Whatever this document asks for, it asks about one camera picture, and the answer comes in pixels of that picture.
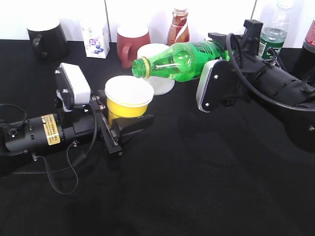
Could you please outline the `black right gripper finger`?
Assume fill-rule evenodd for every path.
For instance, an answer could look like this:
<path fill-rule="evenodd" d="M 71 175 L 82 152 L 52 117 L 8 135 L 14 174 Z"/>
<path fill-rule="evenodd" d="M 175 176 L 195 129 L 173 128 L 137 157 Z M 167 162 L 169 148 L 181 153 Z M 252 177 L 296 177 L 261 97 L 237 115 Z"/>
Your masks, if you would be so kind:
<path fill-rule="evenodd" d="M 217 33 L 217 32 L 209 32 L 208 33 L 208 37 L 210 39 L 218 42 L 222 46 L 226 46 L 226 39 L 227 39 L 227 35 L 226 34 L 220 34 L 220 33 Z"/>

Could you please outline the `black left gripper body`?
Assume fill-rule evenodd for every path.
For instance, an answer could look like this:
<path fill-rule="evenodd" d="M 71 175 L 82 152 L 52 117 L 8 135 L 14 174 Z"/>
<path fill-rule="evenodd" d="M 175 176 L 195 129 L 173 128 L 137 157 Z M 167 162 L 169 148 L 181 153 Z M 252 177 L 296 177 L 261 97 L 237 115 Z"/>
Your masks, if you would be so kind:
<path fill-rule="evenodd" d="M 91 95 L 89 103 L 75 105 L 73 96 L 59 93 L 59 135 L 63 143 L 76 146 L 91 139 L 87 151 L 80 157 L 88 157 L 96 141 L 101 141 L 105 151 L 111 156 L 121 156 L 122 147 L 118 139 L 111 133 L 111 128 L 103 114 L 101 99 L 98 92 Z"/>

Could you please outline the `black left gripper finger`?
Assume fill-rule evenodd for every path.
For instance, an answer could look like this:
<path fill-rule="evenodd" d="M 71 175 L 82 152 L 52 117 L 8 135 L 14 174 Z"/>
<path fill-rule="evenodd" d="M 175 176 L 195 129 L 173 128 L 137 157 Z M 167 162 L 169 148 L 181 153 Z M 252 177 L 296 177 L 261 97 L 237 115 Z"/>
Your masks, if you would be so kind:
<path fill-rule="evenodd" d="M 115 131 L 120 145 L 153 125 L 155 117 L 145 115 L 135 118 L 116 118 L 112 120 L 112 130 Z"/>

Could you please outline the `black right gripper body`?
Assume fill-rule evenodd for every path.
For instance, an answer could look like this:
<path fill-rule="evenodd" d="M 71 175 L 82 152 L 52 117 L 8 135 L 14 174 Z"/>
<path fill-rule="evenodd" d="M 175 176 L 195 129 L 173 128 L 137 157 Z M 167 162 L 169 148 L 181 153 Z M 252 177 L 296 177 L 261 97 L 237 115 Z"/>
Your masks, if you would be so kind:
<path fill-rule="evenodd" d="M 257 20 L 245 20 L 243 35 L 227 35 L 226 46 L 229 53 L 229 70 L 224 76 L 225 94 L 219 105 L 232 106 L 237 100 L 257 102 L 264 109 L 273 110 L 273 104 L 269 103 L 253 91 L 254 78 L 266 68 L 258 56 L 258 47 L 263 23 Z"/>

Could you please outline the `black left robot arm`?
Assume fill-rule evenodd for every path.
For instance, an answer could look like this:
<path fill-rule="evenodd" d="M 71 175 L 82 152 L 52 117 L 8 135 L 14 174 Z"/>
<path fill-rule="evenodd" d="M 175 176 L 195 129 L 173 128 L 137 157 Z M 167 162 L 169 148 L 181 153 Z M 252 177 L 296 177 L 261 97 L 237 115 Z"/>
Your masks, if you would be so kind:
<path fill-rule="evenodd" d="M 0 175 L 6 176 L 36 160 L 38 156 L 65 149 L 69 144 L 101 141 L 111 156 L 122 155 L 122 145 L 154 123 L 153 115 L 115 118 L 109 124 L 104 95 L 66 112 L 56 99 L 56 112 L 8 123 L 0 122 Z"/>

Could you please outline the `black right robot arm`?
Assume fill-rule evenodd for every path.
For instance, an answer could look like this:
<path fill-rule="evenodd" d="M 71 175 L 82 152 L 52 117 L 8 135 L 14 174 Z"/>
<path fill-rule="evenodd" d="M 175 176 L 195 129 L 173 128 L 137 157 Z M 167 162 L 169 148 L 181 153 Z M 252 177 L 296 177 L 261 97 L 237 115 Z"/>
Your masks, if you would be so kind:
<path fill-rule="evenodd" d="M 263 23 L 245 20 L 244 34 L 210 32 L 230 57 L 212 65 L 205 76 L 199 109 L 208 113 L 218 105 L 254 100 L 283 123 L 286 135 L 300 149 L 315 150 L 315 88 L 308 84 L 312 69 L 302 80 L 289 74 L 273 47 L 270 59 L 258 56 Z"/>

